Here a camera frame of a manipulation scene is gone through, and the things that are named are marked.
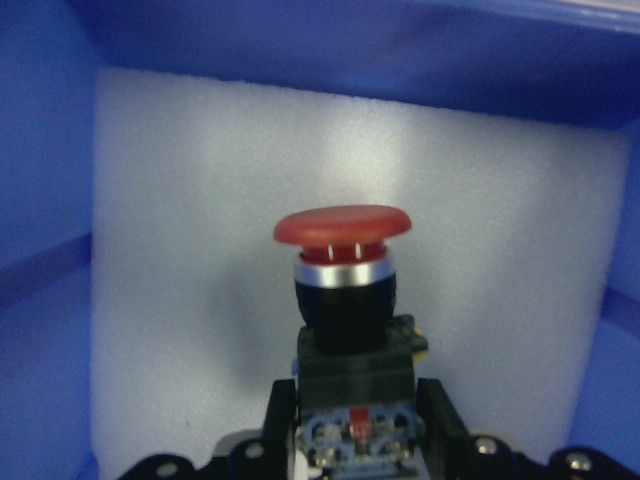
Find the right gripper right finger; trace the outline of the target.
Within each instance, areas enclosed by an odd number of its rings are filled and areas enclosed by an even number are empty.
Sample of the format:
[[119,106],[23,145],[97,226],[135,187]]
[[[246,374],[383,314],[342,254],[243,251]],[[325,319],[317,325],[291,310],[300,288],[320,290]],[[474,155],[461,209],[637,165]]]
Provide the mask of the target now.
[[424,423],[420,441],[431,479],[471,479],[473,438],[440,380],[419,378],[416,407]]

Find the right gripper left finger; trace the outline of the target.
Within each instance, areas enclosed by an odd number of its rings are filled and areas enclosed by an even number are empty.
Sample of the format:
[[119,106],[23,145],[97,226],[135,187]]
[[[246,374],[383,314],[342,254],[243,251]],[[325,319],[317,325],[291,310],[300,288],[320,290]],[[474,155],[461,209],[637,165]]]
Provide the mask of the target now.
[[297,392],[293,379],[272,384],[262,426],[261,441],[266,458],[266,479],[295,478],[295,430],[297,427]]

